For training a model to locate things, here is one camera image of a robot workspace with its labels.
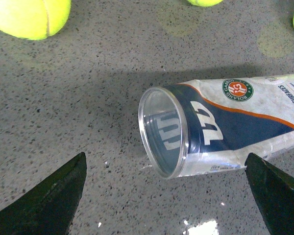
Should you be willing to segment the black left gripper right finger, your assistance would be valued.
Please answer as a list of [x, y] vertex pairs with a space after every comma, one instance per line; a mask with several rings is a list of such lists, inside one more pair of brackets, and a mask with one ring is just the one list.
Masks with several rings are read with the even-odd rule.
[[246, 176], [271, 235], [294, 235], [294, 177], [249, 153]]

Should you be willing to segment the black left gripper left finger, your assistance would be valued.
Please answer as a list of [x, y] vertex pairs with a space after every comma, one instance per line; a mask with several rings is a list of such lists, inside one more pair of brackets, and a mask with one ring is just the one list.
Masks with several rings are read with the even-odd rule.
[[0, 211], [0, 235], [67, 235], [86, 173], [81, 152]]

